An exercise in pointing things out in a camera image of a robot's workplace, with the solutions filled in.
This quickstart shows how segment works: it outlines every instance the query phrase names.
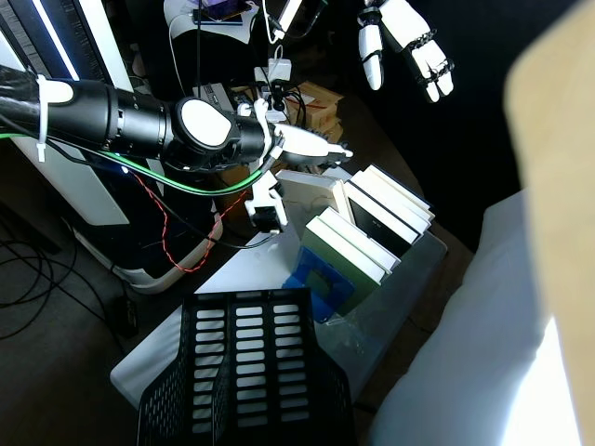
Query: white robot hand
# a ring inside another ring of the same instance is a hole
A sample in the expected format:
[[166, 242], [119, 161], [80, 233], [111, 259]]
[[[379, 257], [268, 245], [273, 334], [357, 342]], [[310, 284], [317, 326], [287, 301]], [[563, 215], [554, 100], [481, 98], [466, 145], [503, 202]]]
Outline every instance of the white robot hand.
[[[372, 4], [371, 0], [365, 2], [367, 6]], [[453, 62], [446, 58], [433, 40], [435, 31], [405, 0], [387, 0], [379, 7], [367, 7], [360, 13], [358, 21], [362, 26], [359, 35], [360, 57], [373, 90], [381, 88], [384, 81], [381, 22], [397, 43], [398, 49], [411, 55], [419, 72], [417, 81], [424, 87], [431, 102], [437, 102], [440, 96], [447, 96], [453, 91], [450, 74], [455, 68]]]

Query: black basket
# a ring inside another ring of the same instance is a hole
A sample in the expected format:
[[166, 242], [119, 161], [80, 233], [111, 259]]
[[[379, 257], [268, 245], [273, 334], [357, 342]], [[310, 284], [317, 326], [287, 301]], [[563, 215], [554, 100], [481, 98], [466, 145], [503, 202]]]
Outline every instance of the black basket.
[[176, 359], [139, 406], [139, 445], [356, 444], [347, 376], [310, 291], [189, 295]]

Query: floor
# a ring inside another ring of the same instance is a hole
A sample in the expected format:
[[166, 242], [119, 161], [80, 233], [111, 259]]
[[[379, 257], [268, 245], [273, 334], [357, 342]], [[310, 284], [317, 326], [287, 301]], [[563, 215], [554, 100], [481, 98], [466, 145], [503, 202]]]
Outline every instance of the floor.
[[[344, 138], [356, 153], [348, 170], [376, 163], [421, 191], [399, 152], [360, 100], [346, 96], [339, 110]], [[48, 208], [44, 194], [39, 193], [31, 166], [10, 145], [2, 143], [1, 150], [5, 158], [0, 164], [0, 199], [18, 208], [38, 229], [50, 235], [62, 248], [58, 256], [51, 258], [68, 263], [73, 255], [72, 237]], [[364, 444], [373, 420], [371, 413], [406, 373], [429, 332], [438, 324], [444, 305], [459, 286], [472, 258], [471, 252], [442, 229], [439, 222], [437, 216], [432, 231], [446, 242], [449, 254], [357, 401], [359, 409], [354, 414], [360, 444]], [[6, 239], [5, 232], [0, 231], [0, 235]], [[139, 310], [140, 332], [123, 340], [125, 350], [134, 348], [179, 304], [180, 294], [196, 289], [231, 255], [224, 248], [216, 248], [204, 269], [183, 278], [168, 292], [157, 296], [132, 295]], [[7, 250], [0, 248], [0, 262], [8, 258]], [[96, 288], [108, 308], [122, 294], [119, 281], [80, 246], [75, 268]], [[56, 268], [57, 277], [60, 274], [62, 271]], [[0, 299], [6, 302], [18, 295], [33, 278], [33, 271], [21, 263], [0, 264], [4, 290]], [[99, 311], [97, 300], [77, 277], [69, 276], [63, 287]], [[38, 305], [1, 309], [0, 335], [20, 326]], [[109, 381], [110, 370], [121, 359], [105, 325], [64, 293], [55, 291], [38, 320], [22, 333], [0, 341], [0, 444], [135, 444], [136, 411]]]

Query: light strip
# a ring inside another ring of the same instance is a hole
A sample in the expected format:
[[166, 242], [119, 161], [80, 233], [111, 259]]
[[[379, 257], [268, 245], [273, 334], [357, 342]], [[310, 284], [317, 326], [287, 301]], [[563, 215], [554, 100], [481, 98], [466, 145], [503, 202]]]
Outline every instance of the light strip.
[[50, 21], [49, 17], [47, 16], [44, 6], [41, 4], [41, 0], [32, 0], [32, 1], [33, 1], [33, 6], [35, 7], [35, 9], [37, 9], [37, 14], [39, 14], [41, 21], [46, 26], [47, 32], [49, 33], [49, 37], [52, 39], [52, 42], [54, 43], [54, 46], [58, 50], [58, 53], [59, 53], [60, 57], [62, 58], [64, 65], [66, 65], [66, 69], [70, 73], [72, 79], [74, 79], [75, 81], [80, 80], [80, 78], [78, 77], [78, 74], [76, 73], [76, 70], [74, 69], [73, 63], [71, 62], [70, 58], [68, 57], [68, 54], [66, 54], [66, 50], [64, 49], [64, 46], [62, 45], [60, 38], [56, 34], [54, 25], [52, 25], [52, 22]]

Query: stack of books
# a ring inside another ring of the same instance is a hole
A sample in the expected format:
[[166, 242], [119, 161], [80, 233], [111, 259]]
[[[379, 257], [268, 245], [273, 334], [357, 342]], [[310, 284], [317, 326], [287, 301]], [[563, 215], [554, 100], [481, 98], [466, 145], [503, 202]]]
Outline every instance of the stack of books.
[[[291, 177], [298, 181], [302, 175], [294, 173]], [[332, 193], [313, 192], [312, 185], [303, 189], [311, 191], [305, 194], [305, 201], [319, 194], [327, 198], [319, 198], [318, 202], [330, 207], [309, 219], [301, 240], [304, 247], [353, 285], [351, 295], [344, 296], [340, 307], [335, 308], [347, 314], [391, 275], [401, 263], [401, 256], [428, 230], [434, 214], [426, 202], [373, 165], [345, 183], [330, 178], [328, 181], [329, 185], [332, 182]], [[290, 195], [297, 198], [295, 192]]]

